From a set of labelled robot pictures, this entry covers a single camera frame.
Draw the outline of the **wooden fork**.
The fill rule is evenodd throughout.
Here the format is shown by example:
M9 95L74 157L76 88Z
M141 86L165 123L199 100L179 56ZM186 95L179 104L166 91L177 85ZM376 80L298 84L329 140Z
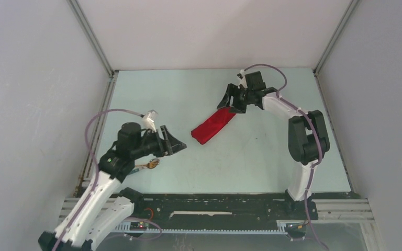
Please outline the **wooden fork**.
M154 169L160 164L159 158L154 158L150 162L146 164L136 165L135 168L131 171L132 173L137 173L144 169Z

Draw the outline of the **red cloth napkin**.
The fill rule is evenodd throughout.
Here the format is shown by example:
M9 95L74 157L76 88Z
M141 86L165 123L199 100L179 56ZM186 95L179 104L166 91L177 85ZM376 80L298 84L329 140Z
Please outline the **red cloth napkin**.
M204 145L221 131L234 117L230 108L221 108L215 111L208 119L191 131L191 136L199 144Z

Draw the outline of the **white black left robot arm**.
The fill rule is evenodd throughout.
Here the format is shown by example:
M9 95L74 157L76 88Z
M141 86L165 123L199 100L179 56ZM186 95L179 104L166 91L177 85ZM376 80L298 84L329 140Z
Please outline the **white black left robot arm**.
M121 126L117 140L95 162L90 184L77 204L54 231L40 235L38 244L42 250L96 250L119 223L144 213L143 194L132 188L120 191L109 209L101 211L133 171L135 161L149 155L171 156L187 147L166 126L156 128L155 110L144 114L129 111L129 114L140 117L142 123L128 122Z

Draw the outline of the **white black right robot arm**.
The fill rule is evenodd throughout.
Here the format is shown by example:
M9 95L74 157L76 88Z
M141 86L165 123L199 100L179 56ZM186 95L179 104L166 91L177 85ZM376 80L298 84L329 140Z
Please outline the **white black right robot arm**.
M227 85L217 108L244 114L249 105L255 105L287 121L288 150L298 167L287 188L291 199L284 203L283 210L287 217L296 219L305 211L301 201L310 197L315 170L330 149L324 115L319 110L303 110L285 99L280 90L267 87L259 71L241 71L238 78L238 85Z

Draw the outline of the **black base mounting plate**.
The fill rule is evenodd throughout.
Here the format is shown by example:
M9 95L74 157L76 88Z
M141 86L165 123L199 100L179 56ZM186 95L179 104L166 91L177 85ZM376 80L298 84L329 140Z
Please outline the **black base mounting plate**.
M311 199L293 201L287 193L149 193L132 216L166 231L275 231L282 221L317 220L315 206Z

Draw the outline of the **aluminium corner frame post right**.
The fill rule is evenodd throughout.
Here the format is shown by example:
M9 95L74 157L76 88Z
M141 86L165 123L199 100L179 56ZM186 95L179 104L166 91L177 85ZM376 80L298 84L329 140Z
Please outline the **aluminium corner frame post right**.
M326 64L333 48L337 44L339 38L343 34L347 24L349 23L350 19L354 15L357 7L359 6L361 0L351 0L349 5L345 9L340 21L337 24L336 29L334 30L329 42L327 43L323 53L321 54L313 72L315 77L318 77L321 70L323 69L324 65Z

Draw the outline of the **aluminium corner frame post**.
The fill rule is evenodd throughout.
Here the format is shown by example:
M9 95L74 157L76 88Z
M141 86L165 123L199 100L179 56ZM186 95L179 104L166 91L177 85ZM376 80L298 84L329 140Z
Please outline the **aluminium corner frame post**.
M113 77L115 70L112 68L111 64L108 61L106 54L86 16L84 10L77 0L67 0L66 1L71 8L71 11L76 17L77 22L81 26L85 36L87 37L92 49L96 53L98 59L100 60L101 64L105 72L108 74L110 78Z
M326 64L333 48L337 44L339 38L343 34L347 24L349 23L350 19L354 15L357 7L359 6L361 0L351 0L349 5L345 9L340 21L337 24L336 29L334 30L329 42L327 43L323 53L321 54L313 72L315 77L318 77L321 70L323 69L324 65Z

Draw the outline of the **aluminium corner frame post left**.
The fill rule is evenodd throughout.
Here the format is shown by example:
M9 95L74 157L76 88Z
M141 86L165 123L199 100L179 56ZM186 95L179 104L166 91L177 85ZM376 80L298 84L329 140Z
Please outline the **aluminium corner frame post left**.
M110 78L113 77L115 70L112 68L111 64L108 61L106 54L86 16L84 10L77 0L67 0L66 1L71 8L71 11L76 17L77 22L81 26L85 36L87 37L92 49L96 53L98 59L100 60L101 64L105 72L108 74Z

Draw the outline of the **aluminium front rail frame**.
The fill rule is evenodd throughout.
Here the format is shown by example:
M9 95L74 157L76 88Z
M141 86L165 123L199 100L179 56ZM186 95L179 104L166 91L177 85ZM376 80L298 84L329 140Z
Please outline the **aluminium front rail frame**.
M115 201L110 198L104 204L102 211L108 209ZM366 223L374 222L375 217L367 199L313 199L320 223ZM78 202L78 198L66 198L59 214L58 222L65 219Z

